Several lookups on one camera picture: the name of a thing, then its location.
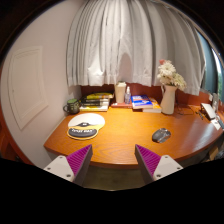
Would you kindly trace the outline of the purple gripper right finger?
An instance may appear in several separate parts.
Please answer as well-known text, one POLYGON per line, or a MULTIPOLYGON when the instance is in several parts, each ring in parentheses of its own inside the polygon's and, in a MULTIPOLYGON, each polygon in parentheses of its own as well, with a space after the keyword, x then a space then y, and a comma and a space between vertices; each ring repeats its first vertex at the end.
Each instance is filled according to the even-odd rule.
POLYGON ((169 155, 159 156, 151 150, 135 145, 135 157, 145 184, 152 183, 182 169, 169 155))

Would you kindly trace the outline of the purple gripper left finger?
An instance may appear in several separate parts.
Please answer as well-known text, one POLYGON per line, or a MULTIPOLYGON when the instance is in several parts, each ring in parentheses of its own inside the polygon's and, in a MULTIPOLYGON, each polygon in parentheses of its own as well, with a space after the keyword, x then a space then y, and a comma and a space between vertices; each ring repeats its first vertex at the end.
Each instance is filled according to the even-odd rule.
POLYGON ((44 170, 81 186, 92 155, 92 145, 87 145, 68 156, 59 155, 44 170))

